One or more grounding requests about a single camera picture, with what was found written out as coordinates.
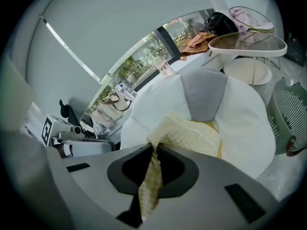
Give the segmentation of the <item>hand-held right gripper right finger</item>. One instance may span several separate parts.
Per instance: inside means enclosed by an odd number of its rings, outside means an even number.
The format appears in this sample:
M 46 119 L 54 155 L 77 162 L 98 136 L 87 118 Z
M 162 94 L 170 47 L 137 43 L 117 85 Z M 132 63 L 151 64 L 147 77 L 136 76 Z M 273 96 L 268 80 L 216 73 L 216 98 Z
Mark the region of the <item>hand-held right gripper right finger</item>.
M 158 189 L 158 198 L 183 196 L 197 182 L 199 168 L 190 158 L 160 144 L 157 148 L 163 186 Z

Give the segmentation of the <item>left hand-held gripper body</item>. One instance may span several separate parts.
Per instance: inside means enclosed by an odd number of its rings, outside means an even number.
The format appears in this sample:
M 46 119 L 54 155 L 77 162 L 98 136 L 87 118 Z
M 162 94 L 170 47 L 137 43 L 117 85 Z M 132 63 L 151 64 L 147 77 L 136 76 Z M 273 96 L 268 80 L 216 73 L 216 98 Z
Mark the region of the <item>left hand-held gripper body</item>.
M 57 148 L 64 158 L 100 155 L 116 150 L 112 141 L 91 138 L 81 126 L 74 126 L 53 115 L 46 117 L 41 138 L 46 146 Z

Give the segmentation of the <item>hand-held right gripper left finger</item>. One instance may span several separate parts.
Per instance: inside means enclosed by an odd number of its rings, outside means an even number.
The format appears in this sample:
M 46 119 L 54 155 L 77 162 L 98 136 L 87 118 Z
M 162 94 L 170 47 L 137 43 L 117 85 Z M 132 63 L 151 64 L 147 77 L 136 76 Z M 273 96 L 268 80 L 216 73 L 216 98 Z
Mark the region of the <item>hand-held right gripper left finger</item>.
M 107 177 L 118 192 L 133 196 L 138 194 L 152 153 L 152 145 L 147 144 L 109 165 Z

